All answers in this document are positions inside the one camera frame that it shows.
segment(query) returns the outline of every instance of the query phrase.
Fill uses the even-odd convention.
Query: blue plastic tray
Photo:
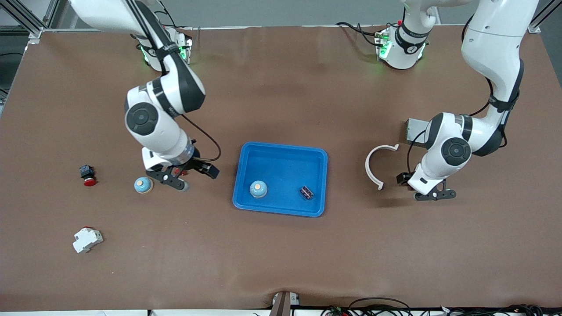
[[[243,210],[317,217],[324,212],[328,154],[322,149],[249,142],[242,146],[232,202]],[[265,182],[262,198],[250,194],[256,180]],[[305,199],[300,189],[312,191]]]

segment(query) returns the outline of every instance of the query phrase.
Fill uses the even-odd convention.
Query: table
[[[340,28],[193,32],[193,70],[207,90],[189,116],[223,147],[211,180],[188,192],[142,176],[124,127],[126,91],[157,74],[126,34],[44,33],[31,45],[0,121],[0,310],[260,308],[280,290],[302,304],[388,296],[411,306],[562,305],[562,91],[540,37],[528,35],[509,145],[474,157],[448,181],[458,197],[415,202],[395,184],[409,117],[469,113],[488,97],[465,65],[458,26],[438,26],[410,70],[378,63]],[[211,142],[179,124],[206,156]],[[321,147],[329,155],[319,218],[236,209],[248,141]],[[412,161],[425,151],[414,148]],[[97,168],[84,187],[78,169]],[[72,248],[83,226],[104,242]]]

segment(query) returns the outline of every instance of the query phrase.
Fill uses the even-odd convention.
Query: small blue dome object
[[[254,181],[250,186],[250,194],[255,198],[264,197],[268,192],[268,186],[263,181]]]
[[[135,181],[135,191],[140,194],[149,193],[152,190],[152,180],[147,177],[140,177]]]

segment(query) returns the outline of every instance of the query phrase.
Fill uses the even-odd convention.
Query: small dark battery
[[[301,188],[301,194],[307,200],[310,200],[314,196],[314,194],[312,194],[312,191],[310,191],[310,189],[308,189],[306,186]]]

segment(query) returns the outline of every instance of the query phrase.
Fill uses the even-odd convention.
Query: white electrical component
[[[76,239],[72,245],[74,250],[79,254],[85,254],[90,251],[94,245],[103,241],[103,237],[99,231],[89,227],[82,228],[78,233],[74,234]]]

